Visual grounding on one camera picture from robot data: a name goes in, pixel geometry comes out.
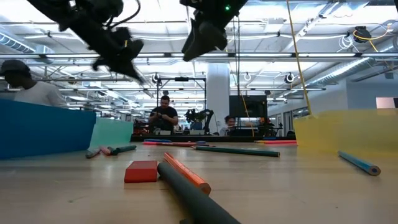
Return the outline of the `white board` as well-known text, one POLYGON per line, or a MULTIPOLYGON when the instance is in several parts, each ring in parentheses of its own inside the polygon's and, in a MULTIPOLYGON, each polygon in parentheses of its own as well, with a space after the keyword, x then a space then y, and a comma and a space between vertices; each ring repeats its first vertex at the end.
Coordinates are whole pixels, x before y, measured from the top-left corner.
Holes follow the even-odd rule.
POLYGON ((398 97, 377 97, 377 109, 398 109, 398 97))

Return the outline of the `yellow plastic bin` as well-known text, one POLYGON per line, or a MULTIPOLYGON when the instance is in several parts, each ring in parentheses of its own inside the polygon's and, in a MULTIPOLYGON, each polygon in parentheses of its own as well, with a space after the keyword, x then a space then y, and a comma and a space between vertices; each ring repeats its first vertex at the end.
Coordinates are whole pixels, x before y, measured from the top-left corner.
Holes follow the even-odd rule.
POLYGON ((298 151, 398 157, 398 109, 330 110, 294 120, 298 151))

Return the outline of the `orange pencil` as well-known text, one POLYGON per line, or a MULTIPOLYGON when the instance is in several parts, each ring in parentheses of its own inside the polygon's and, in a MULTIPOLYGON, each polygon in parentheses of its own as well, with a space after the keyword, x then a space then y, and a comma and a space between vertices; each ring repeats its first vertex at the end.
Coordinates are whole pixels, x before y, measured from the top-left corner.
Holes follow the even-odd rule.
POLYGON ((199 188, 204 194, 209 195, 211 193, 211 187, 208 182, 202 179, 199 175, 194 173, 180 161, 178 161, 174 156, 168 152, 164 153, 164 160, 171 165, 176 171, 182 174, 186 179, 188 179, 193 185, 199 188))

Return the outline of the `black monitor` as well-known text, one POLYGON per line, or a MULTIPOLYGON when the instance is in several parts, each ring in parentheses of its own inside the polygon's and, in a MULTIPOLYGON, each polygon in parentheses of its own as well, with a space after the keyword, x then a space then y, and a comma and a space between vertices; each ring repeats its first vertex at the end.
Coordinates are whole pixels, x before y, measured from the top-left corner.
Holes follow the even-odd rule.
POLYGON ((231 95, 229 96, 229 115, 239 118, 265 118, 267 97, 265 95, 231 95))

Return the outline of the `red eraser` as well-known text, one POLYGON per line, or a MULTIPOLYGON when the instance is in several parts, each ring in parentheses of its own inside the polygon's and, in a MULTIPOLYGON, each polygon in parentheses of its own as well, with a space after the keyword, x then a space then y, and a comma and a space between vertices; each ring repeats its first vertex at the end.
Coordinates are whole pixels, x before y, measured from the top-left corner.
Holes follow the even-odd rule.
POLYGON ((157 181, 157 161, 133 161, 125 170, 125 183, 157 181))

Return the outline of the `black pen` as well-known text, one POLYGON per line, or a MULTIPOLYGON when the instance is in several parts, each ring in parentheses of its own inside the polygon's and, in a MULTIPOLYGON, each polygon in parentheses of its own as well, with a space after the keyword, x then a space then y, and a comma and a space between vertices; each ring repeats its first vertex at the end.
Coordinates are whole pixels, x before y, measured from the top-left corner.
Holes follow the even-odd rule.
POLYGON ((159 163, 157 171, 187 212, 180 224, 241 224, 168 163, 159 163))

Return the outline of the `green pencil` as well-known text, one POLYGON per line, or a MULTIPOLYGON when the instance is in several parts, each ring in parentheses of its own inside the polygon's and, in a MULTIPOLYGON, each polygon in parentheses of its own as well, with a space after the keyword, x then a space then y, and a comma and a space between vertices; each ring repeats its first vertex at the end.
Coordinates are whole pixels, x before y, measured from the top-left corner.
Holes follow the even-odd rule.
POLYGON ((210 146, 193 146, 197 151, 208 151, 208 152, 221 152, 229 154, 242 154, 251 156, 266 156, 266 157, 280 157, 280 152, 277 151, 259 151, 250 149, 233 149, 225 147, 210 147, 210 146))

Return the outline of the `grey crayon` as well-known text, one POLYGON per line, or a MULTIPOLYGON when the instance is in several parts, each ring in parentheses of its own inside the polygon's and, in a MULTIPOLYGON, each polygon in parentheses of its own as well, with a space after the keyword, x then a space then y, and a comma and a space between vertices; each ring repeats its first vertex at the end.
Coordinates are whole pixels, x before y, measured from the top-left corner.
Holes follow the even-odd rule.
POLYGON ((87 149, 86 153, 85 153, 85 157, 87 159, 91 159, 94 158, 95 156, 97 156, 99 153, 101 152, 100 148, 92 148, 92 149, 87 149))

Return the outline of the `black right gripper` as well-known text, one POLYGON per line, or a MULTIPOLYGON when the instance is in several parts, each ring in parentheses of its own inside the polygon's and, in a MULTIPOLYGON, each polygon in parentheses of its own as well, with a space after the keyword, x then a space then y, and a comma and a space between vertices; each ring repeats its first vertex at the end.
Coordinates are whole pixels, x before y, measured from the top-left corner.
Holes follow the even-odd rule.
POLYGON ((182 47, 183 61, 189 62, 203 54, 224 50, 228 44, 225 27, 248 0, 179 0, 194 8, 191 31, 182 47))

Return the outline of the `teal plastic bin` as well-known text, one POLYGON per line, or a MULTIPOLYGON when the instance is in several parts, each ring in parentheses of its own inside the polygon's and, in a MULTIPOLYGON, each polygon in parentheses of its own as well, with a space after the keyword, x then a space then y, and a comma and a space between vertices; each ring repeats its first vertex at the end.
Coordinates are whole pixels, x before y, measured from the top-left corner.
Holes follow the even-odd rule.
POLYGON ((98 146, 118 146, 131 140, 134 124, 97 117, 90 142, 90 149, 98 146))

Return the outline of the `black metal gantry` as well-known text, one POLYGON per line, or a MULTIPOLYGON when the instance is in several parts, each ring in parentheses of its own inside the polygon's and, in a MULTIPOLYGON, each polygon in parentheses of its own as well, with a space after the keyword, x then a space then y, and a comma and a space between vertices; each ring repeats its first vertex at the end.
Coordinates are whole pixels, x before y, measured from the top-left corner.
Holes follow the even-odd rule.
POLYGON ((157 100, 157 104, 156 107, 158 107, 160 105, 160 99, 161 97, 159 97, 159 92, 162 89, 163 86, 166 86, 166 84, 169 81, 175 81, 175 82, 189 82, 189 81, 194 81, 194 82, 198 82, 198 81, 203 81, 204 82, 204 86, 201 87, 201 89, 204 91, 204 94, 206 96, 206 78, 188 78, 188 77, 175 77, 175 78, 159 78, 158 79, 158 83, 156 84, 156 100, 157 100))

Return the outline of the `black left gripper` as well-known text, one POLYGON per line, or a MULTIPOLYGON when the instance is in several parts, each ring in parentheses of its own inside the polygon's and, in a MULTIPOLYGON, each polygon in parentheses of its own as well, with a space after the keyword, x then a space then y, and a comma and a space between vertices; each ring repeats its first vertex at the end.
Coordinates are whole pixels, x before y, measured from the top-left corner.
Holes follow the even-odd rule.
POLYGON ((132 65, 144 46, 140 39, 131 39, 129 29, 119 27, 116 31, 105 30, 90 18, 79 19, 79 36, 94 50, 99 57, 92 64, 93 70, 105 65, 112 72, 121 73, 135 79, 138 83, 145 80, 140 77, 132 65))

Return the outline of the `blue plastic bin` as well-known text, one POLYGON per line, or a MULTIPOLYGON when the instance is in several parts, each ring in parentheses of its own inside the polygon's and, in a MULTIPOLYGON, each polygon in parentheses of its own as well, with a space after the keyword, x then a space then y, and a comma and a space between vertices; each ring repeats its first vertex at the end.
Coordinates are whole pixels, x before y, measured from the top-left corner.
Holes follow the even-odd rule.
POLYGON ((89 148, 96 114, 0 99, 0 159, 89 148))

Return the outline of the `blue pencil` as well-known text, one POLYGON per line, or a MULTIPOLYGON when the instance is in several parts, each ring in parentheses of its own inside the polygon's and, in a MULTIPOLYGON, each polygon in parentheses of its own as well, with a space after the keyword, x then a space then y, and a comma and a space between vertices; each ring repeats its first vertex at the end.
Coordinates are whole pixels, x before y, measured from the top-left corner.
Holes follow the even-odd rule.
POLYGON ((381 169, 377 165, 374 165, 368 161, 364 161, 343 151, 338 151, 338 155, 369 175, 378 176, 381 174, 381 169))

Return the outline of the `white round pillar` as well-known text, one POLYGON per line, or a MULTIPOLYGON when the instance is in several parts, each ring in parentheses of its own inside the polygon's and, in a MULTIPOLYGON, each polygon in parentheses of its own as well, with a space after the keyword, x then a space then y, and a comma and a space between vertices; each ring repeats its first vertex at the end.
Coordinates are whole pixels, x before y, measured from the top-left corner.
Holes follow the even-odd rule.
POLYGON ((209 63, 206 71, 206 107, 214 112, 209 124, 211 133, 226 126, 224 118, 229 115, 229 88, 228 64, 209 63))

